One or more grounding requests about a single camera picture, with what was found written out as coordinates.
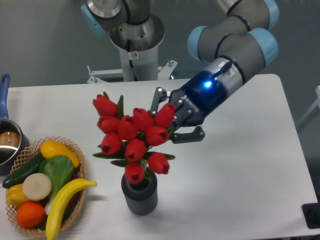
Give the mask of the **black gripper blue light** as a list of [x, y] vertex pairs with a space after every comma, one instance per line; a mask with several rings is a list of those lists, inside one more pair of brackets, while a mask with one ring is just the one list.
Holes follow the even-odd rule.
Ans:
[[205, 132], [197, 125], [202, 124], [227, 99], [227, 90], [218, 80], [222, 74], [221, 70], [216, 73], [203, 70], [171, 94], [162, 87], [155, 89], [149, 109], [152, 116], [158, 112], [159, 104], [170, 96], [169, 103], [175, 106], [173, 125], [176, 128], [196, 126], [192, 132], [174, 132], [169, 138], [174, 144], [201, 142], [204, 139]]

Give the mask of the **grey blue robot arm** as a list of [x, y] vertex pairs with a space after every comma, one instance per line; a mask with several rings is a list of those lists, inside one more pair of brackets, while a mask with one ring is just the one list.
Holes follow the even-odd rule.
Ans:
[[[176, 110], [172, 127], [193, 127], [190, 133], [173, 133], [175, 144], [201, 141], [204, 119], [278, 55], [270, 33], [279, 20], [275, 1], [224, 0], [222, 5], [224, 21], [198, 26], [187, 39], [189, 54], [207, 63], [206, 68], [176, 90], [157, 88], [154, 93], [152, 115], [167, 100]], [[148, 0], [87, 0], [80, 10], [92, 31], [109, 34], [118, 48], [126, 82], [159, 79], [158, 47], [165, 30]]]

